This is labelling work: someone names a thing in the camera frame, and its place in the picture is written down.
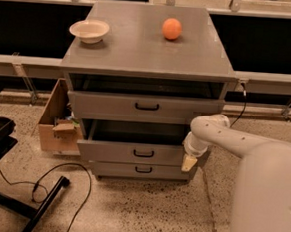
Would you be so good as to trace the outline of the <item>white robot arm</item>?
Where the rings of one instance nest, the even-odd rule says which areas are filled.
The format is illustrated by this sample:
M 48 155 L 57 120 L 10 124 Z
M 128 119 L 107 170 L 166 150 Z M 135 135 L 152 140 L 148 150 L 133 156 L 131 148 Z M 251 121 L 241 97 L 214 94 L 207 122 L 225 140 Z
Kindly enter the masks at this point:
M 291 143 L 233 130 L 225 115 L 198 116 L 183 142 L 183 170 L 215 144 L 240 159 L 230 232 L 291 232 Z

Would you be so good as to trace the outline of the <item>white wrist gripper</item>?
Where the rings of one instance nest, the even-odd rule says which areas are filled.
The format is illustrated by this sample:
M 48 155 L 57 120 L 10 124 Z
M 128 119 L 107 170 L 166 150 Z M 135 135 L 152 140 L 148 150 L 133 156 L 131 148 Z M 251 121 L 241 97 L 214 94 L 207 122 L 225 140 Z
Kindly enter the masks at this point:
M 197 157 L 203 156 L 209 148 L 209 143 L 197 138 L 192 132 L 187 135 L 183 142 L 186 156 L 183 157 L 181 170 L 183 172 L 190 172 L 197 164 Z

